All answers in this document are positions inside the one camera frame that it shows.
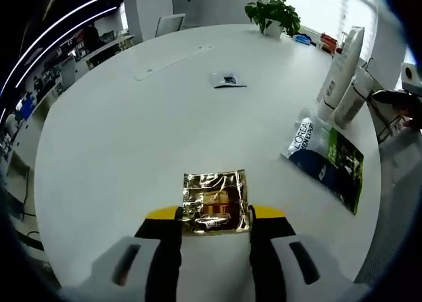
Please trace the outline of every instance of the ceiling light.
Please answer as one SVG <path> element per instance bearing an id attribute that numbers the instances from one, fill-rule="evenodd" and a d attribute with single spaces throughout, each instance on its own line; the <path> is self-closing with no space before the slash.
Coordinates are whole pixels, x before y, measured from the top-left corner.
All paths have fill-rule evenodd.
<path id="1" fill-rule="evenodd" d="M 2 112 L 2 114 L 1 114 L 0 123 L 1 123 L 1 120 L 3 119 L 3 116 L 4 116 L 5 112 L 6 112 L 6 109 L 4 109 L 3 112 Z"/>
<path id="2" fill-rule="evenodd" d="M 34 58 L 37 57 L 38 54 L 40 54 L 41 50 L 42 50 L 41 47 L 35 49 L 34 53 L 31 55 L 31 57 L 29 57 L 28 60 L 25 62 L 25 65 L 26 66 L 29 65 L 34 60 Z"/>
<path id="3" fill-rule="evenodd" d="M 71 32 L 73 32 L 74 30 L 76 30 L 79 26 L 89 22 L 90 20 L 104 14 L 107 12 L 110 12 L 114 9 L 116 9 L 117 7 L 112 7 L 111 9 L 105 10 L 104 12 L 98 13 L 97 15 L 94 15 L 90 18 L 88 18 L 87 20 L 84 20 L 82 23 L 79 23 L 78 25 L 72 27 L 70 30 L 68 30 L 67 32 L 65 32 L 62 36 L 60 36 L 59 38 L 57 38 L 50 46 L 48 46 L 47 48 L 44 49 L 44 51 L 41 53 L 41 55 L 39 55 L 37 57 L 37 59 L 34 60 L 33 63 L 31 63 L 31 65 L 28 67 L 28 69 L 25 71 L 25 73 L 23 74 L 23 76 L 19 79 L 18 83 L 16 84 L 15 88 L 19 87 L 19 84 L 24 80 L 24 78 L 26 77 L 26 75 L 31 71 L 32 67 L 42 58 L 42 56 L 45 55 L 45 53 L 47 51 L 49 51 L 55 44 L 57 44 L 58 42 L 60 42 L 64 37 L 66 37 L 67 35 L 69 35 Z"/>
<path id="4" fill-rule="evenodd" d="M 16 68 L 19 66 L 19 64 L 22 62 L 22 60 L 29 54 L 29 52 L 31 51 L 31 49 L 32 48 L 34 48 L 34 46 L 50 31 L 50 30 L 52 30 L 53 28 L 55 28 L 60 22 L 62 22 L 63 20 L 65 20 L 66 18 L 68 18 L 69 16 L 71 16 L 72 14 L 74 14 L 74 13 L 76 13 L 77 11 L 79 11 L 79 10 L 81 10 L 81 9 L 83 9 L 84 7 L 87 7 L 89 4 L 92 4 L 92 3 L 94 3 L 94 2 L 96 2 L 96 1 L 99 1 L 99 0 L 91 0 L 91 1 L 89 1 L 89 2 L 86 2 L 85 4 L 83 4 L 83 5 L 81 5 L 80 7 L 77 7 L 75 10 L 73 10 L 73 11 L 71 11 L 71 12 L 69 12 L 69 13 L 67 13 L 65 16 L 63 16 L 63 17 L 61 17 L 58 21 L 56 21 L 56 22 L 54 22 L 53 23 L 53 25 L 51 25 L 49 28 L 47 28 L 47 30 L 45 30 L 41 35 L 40 35 L 40 37 L 38 37 L 32 44 L 31 44 L 31 46 L 29 46 L 29 48 L 24 52 L 24 54 L 22 55 L 22 57 L 21 58 L 19 58 L 19 60 L 18 60 L 18 62 L 16 63 L 16 65 L 13 67 L 13 69 L 12 69 L 12 71 L 11 71 L 11 73 L 9 74 L 9 76 L 7 77 L 7 79 L 6 79 L 6 81 L 5 81 L 5 83 L 4 83 L 4 85 L 3 85 L 3 87 L 2 87 L 2 89 L 1 89 L 1 92 L 0 92 L 0 96 L 2 95 L 2 93 L 3 93 L 3 91 L 4 91 L 4 89 L 5 89 L 5 87 L 6 87 L 6 84 L 8 83 L 8 81 L 10 80 L 10 78 L 11 78 L 11 76 L 13 75 L 13 73 L 14 73 L 14 71 L 16 70 Z"/>

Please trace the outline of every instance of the white flower pot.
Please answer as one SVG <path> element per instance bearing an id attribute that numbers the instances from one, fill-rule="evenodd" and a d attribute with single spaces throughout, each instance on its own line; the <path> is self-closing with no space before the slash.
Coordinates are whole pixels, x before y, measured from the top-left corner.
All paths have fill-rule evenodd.
<path id="1" fill-rule="evenodd" d="M 264 35 L 279 39 L 282 35 L 283 29 L 284 27 L 280 26 L 280 22 L 273 20 L 269 27 L 264 30 Z"/>

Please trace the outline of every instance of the office desk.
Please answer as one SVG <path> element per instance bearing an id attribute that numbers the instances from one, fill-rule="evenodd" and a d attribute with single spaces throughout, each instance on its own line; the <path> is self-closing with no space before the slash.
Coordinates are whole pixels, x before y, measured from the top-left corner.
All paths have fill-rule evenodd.
<path id="1" fill-rule="evenodd" d="M 106 49 L 114 45 L 120 45 L 121 49 L 127 49 L 133 46 L 133 43 L 131 41 L 133 37 L 133 35 L 119 36 L 112 42 L 107 43 L 106 45 L 79 59 L 79 61 L 76 62 L 76 79 L 80 79 L 83 75 L 85 75 L 89 70 L 93 68 L 90 62 L 91 58 L 97 56 L 102 51 L 105 51 Z"/>
<path id="2" fill-rule="evenodd" d="M 299 111 L 315 107 L 330 63 L 326 53 L 264 37 L 256 26 L 210 26 L 138 44 L 78 80 L 47 117 L 35 169 L 41 238 L 59 281 L 81 283 L 147 213 L 181 204 L 184 173 L 234 169 L 246 171 L 250 204 L 282 208 L 296 232 L 318 239 L 353 280 L 380 202 L 368 108 L 346 131 L 365 155 L 356 216 L 280 158 Z M 233 71 L 248 87 L 213 89 L 214 71 Z M 210 282 L 239 287 L 236 275 L 249 270 L 247 233 L 186 237 L 182 253 L 181 295 L 212 290 Z"/>
<path id="3" fill-rule="evenodd" d="M 29 118 L 23 121 L 16 132 L 7 158 L 0 160 L 0 172 L 5 178 L 5 189 L 21 202 L 24 202 L 26 195 L 26 169 L 29 167 L 34 170 L 35 168 L 41 130 L 50 107 L 58 97 L 59 83 L 56 82 L 36 104 Z"/>

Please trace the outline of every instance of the person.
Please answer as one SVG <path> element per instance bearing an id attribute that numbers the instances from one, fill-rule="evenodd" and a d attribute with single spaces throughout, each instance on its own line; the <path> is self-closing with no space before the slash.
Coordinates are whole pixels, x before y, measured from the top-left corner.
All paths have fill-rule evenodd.
<path id="1" fill-rule="evenodd" d="M 43 81 L 38 78 L 37 76 L 34 77 L 34 90 L 36 92 L 41 91 L 44 88 L 44 83 Z"/>
<path id="2" fill-rule="evenodd" d="M 84 40 L 85 49 L 90 53 L 103 46 L 98 30 L 93 23 L 90 23 L 84 28 L 82 31 L 82 39 Z"/>
<path id="3" fill-rule="evenodd" d="M 6 130 L 9 133 L 9 135 L 12 138 L 12 141 L 15 138 L 15 135 L 18 131 L 18 127 L 16 125 L 16 115 L 14 113 L 11 113 L 5 121 Z"/>

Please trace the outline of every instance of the black and green package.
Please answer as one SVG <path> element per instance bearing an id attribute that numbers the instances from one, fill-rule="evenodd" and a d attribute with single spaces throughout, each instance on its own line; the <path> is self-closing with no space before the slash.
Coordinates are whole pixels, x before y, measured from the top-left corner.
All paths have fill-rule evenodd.
<path id="1" fill-rule="evenodd" d="M 334 127 L 303 110 L 283 155 L 327 186 L 356 214 L 363 182 L 363 155 Z"/>

